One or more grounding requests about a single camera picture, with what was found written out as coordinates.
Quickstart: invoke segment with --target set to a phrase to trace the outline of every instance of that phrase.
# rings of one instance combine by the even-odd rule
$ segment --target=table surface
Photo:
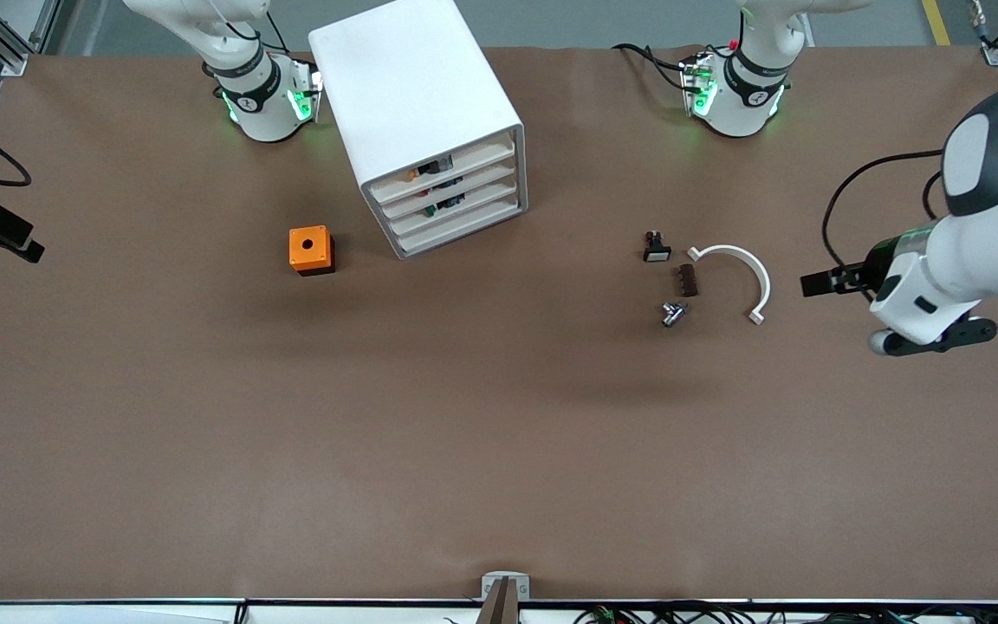
[[[530,211],[396,260],[325,115],[246,140],[199,60],[35,58],[0,143],[44,259],[0,250],[0,597],[998,599],[998,337],[883,359],[805,300],[857,166],[998,90],[974,49],[811,49],[761,135],[717,137],[618,51],[489,50]],[[859,259],[923,221],[932,159],[843,197]],[[0,174],[8,174],[0,163]],[[942,202],[937,201],[939,212]],[[301,279],[288,229],[340,271]],[[674,262],[641,262],[646,230]],[[773,277],[671,266],[737,244]],[[982,305],[998,322],[998,300]]]

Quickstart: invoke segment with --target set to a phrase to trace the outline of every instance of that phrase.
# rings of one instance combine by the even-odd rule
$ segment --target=white curved handle
[[[696,248],[688,250],[688,256],[691,256],[692,260],[701,259],[701,257],[709,253],[725,253],[726,256],[736,257],[736,259],[748,264],[749,268],[753,269],[753,272],[757,274],[757,281],[761,282],[761,300],[755,308],[749,311],[749,320],[759,325],[764,322],[765,317],[761,315],[761,308],[764,308],[765,304],[768,303],[768,296],[771,295],[773,288],[772,280],[768,279],[768,270],[765,270],[765,265],[761,264],[760,260],[757,260],[757,256],[753,256],[752,253],[740,248],[740,246],[713,245],[703,251]]]

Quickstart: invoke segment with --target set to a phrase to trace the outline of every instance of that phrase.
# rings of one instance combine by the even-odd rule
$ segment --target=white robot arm
[[[872,0],[736,0],[742,35],[729,55],[702,55],[684,73],[700,94],[684,104],[720,134],[748,137],[776,114],[788,69],[805,41],[800,13],[840,13],[867,7]]]
[[[268,52],[247,23],[269,12],[269,0],[124,0],[175,33],[206,62],[230,117],[257,141],[282,141],[315,119],[321,75],[308,63]]]
[[[998,296],[998,94],[951,132],[942,173],[946,217],[877,244],[845,272],[800,278],[804,296],[875,292],[870,311],[888,327],[871,339],[877,353],[946,351],[997,331],[969,311]]]

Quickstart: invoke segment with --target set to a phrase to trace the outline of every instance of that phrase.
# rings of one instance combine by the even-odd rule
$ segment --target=orange box
[[[290,231],[288,251],[292,269],[300,276],[324,276],[337,270],[334,262],[334,237],[325,225],[296,228]]]

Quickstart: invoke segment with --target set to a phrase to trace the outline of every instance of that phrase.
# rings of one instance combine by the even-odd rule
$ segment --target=yellow floor line
[[[946,32],[946,23],[942,21],[942,11],[938,10],[938,1],[923,0],[923,11],[926,11],[930,32],[934,33],[934,43],[938,46],[949,46],[949,33]]]

